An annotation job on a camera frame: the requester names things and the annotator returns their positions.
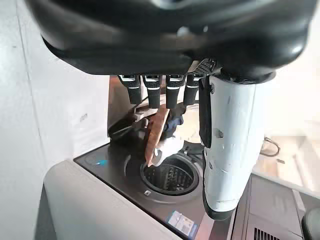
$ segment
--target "brown cloth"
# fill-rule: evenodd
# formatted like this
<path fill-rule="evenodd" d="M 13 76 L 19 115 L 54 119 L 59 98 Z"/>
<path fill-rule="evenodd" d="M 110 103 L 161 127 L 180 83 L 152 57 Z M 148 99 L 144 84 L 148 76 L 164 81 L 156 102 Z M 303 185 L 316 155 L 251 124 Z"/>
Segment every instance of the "brown cloth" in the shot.
<path fill-rule="evenodd" d="M 150 123 L 148 125 L 148 128 L 150 128 L 150 134 L 144 151 L 144 156 L 148 167 L 152 165 L 152 158 L 154 157 L 155 148 L 160 141 L 169 111 L 170 109 L 167 109 L 165 104 L 160 105 L 160 108 L 156 114 L 150 119 Z"/>

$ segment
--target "white cloth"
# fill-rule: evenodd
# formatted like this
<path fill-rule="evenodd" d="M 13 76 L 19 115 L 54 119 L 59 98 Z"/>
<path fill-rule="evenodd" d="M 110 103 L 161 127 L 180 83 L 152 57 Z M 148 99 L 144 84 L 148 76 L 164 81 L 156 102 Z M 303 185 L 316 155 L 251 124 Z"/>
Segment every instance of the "white cloth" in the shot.
<path fill-rule="evenodd" d="M 167 157 L 176 154 L 184 146 L 184 140 L 178 135 L 173 135 L 163 141 L 159 141 L 154 149 L 154 155 L 151 160 L 152 165 L 158 167 Z"/>

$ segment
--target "small blue light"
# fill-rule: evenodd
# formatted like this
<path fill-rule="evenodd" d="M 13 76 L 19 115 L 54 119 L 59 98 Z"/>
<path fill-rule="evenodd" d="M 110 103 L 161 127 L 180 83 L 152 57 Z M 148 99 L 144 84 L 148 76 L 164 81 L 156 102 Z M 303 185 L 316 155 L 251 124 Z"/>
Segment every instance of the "small blue light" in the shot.
<path fill-rule="evenodd" d="M 106 163 L 107 163 L 107 160 L 99 160 L 95 165 L 104 166 L 106 165 Z"/>

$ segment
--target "metal basket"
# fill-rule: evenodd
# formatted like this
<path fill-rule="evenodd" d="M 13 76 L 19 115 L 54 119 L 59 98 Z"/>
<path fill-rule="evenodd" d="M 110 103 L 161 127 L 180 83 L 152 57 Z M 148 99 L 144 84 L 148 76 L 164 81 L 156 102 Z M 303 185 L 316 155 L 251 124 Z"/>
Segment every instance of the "metal basket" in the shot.
<path fill-rule="evenodd" d="M 160 166 L 141 167 L 143 182 L 152 190 L 170 196 L 185 195 L 199 183 L 199 175 L 192 162 L 180 154 L 174 154 Z"/>

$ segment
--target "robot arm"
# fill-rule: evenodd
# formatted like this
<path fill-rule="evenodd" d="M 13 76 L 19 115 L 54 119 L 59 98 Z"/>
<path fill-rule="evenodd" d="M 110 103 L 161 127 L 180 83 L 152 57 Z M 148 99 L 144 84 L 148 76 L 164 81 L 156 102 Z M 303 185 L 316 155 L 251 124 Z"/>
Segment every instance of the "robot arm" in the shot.
<path fill-rule="evenodd" d="M 203 203 L 216 220 L 237 206 L 264 138 L 274 72 L 303 51 L 316 0 L 26 0 L 48 49 L 95 75 L 123 75 L 133 103 L 192 104 L 199 87 Z"/>

